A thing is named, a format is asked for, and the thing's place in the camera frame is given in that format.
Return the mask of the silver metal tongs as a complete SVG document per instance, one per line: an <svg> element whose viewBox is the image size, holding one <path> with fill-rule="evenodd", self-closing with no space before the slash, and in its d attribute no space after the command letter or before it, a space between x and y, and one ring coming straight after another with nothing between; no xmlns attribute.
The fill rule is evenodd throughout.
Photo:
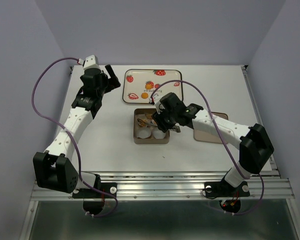
<svg viewBox="0 0 300 240"><path fill-rule="evenodd" d="M137 123L140 127L157 127L157 124L152 122L152 121L145 121L140 118L137 119ZM180 133L181 129L179 126L174 126L173 128L170 129L170 131Z"/></svg>

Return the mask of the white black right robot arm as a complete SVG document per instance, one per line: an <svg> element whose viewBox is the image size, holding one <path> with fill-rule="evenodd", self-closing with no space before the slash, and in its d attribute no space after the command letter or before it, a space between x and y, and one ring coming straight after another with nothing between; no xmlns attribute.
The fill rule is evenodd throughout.
<svg viewBox="0 0 300 240"><path fill-rule="evenodd" d="M152 118L160 131L165 133L180 125L219 137L223 144L238 149L239 160L220 182L221 192L225 195L232 195L244 180L258 175L274 152L266 129L258 123L247 126L231 122L200 105L185 105L173 92L164 96L156 94L149 103L155 106Z"/></svg>

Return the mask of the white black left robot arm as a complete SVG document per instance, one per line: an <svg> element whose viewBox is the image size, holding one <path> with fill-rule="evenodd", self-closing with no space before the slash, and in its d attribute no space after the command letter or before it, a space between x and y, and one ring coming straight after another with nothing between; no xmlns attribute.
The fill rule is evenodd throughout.
<svg viewBox="0 0 300 240"><path fill-rule="evenodd" d="M64 193L75 190L82 180L71 158L79 148L78 143L85 129L102 106L104 94L121 86L111 65L103 72L97 64L84 65L79 89L64 124L54 141L33 157L36 181L39 187Z"/></svg>

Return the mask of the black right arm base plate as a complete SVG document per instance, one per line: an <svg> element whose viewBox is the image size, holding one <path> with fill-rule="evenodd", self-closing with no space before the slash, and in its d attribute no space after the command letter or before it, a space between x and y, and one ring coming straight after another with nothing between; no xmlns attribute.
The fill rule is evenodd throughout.
<svg viewBox="0 0 300 240"><path fill-rule="evenodd" d="M239 186L233 187L226 181L208 181L204 183L203 194L209 199L232 198L233 196L249 197L248 183L243 181Z"/></svg>

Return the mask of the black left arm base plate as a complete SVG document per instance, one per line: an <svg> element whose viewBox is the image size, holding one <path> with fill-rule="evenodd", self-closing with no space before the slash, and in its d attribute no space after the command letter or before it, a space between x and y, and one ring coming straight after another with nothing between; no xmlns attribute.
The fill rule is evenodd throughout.
<svg viewBox="0 0 300 240"><path fill-rule="evenodd" d="M116 182L102 182L100 185L100 191L109 195L117 196L117 192L112 193L113 189L117 189L118 184ZM96 192L90 188L76 189L72 192L73 199L112 199L112 196L105 195L104 193Z"/></svg>

